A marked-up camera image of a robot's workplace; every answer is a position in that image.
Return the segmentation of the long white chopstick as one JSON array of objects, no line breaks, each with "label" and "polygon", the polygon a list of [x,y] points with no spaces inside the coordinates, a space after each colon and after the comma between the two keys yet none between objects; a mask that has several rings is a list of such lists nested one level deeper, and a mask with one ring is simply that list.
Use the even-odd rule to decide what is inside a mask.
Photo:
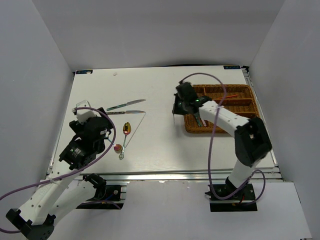
[{"label": "long white chopstick", "polygon": [[126,147],[126,148],[128,147],[130,141],[132,140],[132,138],[134,137],[135,133],[136,133],[137,130],[139,129],[139,127],[140,127],[142,121],[144,120],[146,114],[147,114],[146,112],[143,113],[143,117],[141,118],[139,124],[137,125],[136,129],[134,130],[132,136],[129,138],[128,142],[125,144],[125,147]]}]

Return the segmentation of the orange chopstick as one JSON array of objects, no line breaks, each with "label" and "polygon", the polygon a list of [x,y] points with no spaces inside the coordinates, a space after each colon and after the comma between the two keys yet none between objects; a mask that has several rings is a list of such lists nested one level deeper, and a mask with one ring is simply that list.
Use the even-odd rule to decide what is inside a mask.
[{"label": "orange chopstick", "polygon": [[222,100],[222,99],[229,99],[229,98],[235,98],[237,97],[237,94],[233,94],[233,95],[227,95],[225,97],[219,97],[219,98],[215,98],[214,100]]}]

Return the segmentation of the teal handled knife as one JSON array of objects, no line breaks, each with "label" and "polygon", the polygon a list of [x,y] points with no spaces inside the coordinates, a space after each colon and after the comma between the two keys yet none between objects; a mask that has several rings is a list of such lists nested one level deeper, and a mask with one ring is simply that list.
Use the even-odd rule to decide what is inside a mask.
[{"label": "teal handled knife", "polygon": [[144,102],[144,101],[146,101],[146,99],[136,99],[136,100],[129,101],[127,103],[123,103],[123,104],[119,104],[119,105],[116,105],[116,106],[109,107],[106,110],[107,111],[112,111],[112,110],[116,110],[116,109],[119,109],[119,108],[123,108],[123,107],[127,107],[127,106],[130,106],[130,105],[134,105],[134,104],[137,104],[137,103],[141,103],[141,102]]}]

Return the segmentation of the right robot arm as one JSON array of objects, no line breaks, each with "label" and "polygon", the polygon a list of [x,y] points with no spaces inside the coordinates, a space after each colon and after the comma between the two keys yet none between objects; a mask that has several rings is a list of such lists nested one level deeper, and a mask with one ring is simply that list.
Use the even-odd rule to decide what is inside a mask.
[{"label": "right robot arm", "polygon": [[244,186],[252,177],[257,164],[272,150],[270,137],[262,119],[246,118],[226,109],[220,102],[208,96],[199,97],[190,82],[181,80],[176,87],[174,115],[193,114],[200,119],[213,123],[234,138],[237,161],[230,175],[225,180],[221,193],[210,187],[211,193],[218,200],[236,200],[244,193]]}]

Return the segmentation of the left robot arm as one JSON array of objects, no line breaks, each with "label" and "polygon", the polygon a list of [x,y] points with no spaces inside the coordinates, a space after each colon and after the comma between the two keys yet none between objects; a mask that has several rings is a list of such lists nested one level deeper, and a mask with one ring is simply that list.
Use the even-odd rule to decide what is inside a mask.
[{"label": "left robot arm", "polygon": [[116,133],[103,108],[83,105],[72,111],[76,120],[69,127],[75,135],[53,164],[51,173],[46,180],[35,184],[37,190],[27,202],[6,214],[16,232],[28,240],[48,239],[67,214],[90,199],[101,203],[106,194],[106,181],[95,173],[86,176],[76,188],[67,190],[76,177],[110,150],[105,140],[107,135]]}]

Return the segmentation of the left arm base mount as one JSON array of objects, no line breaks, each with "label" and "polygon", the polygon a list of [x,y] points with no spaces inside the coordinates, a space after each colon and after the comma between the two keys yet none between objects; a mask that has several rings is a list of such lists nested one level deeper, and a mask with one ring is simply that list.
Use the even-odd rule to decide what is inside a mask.
[{"label": "left arm base mount", "polygon": [[119,183],[110,183],[95,173],[83,175],[78,182],[89,181],[95,188],[95,194],[77,209],[83,210],[121,210],[126,198],[126,186]]}]

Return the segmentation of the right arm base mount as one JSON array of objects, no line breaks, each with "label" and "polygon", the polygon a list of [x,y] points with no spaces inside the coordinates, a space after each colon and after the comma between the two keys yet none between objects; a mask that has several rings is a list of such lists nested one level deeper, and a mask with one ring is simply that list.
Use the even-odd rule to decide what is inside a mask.
[{"label": "right arm base mount", "polygon": [[257,212],[257,204],[253,185],[249,183],[234,196],[221,200],[209,191],[205,192],[205,197],[209,200],[210,211],[213,213],[235,213],[235,212]]}]

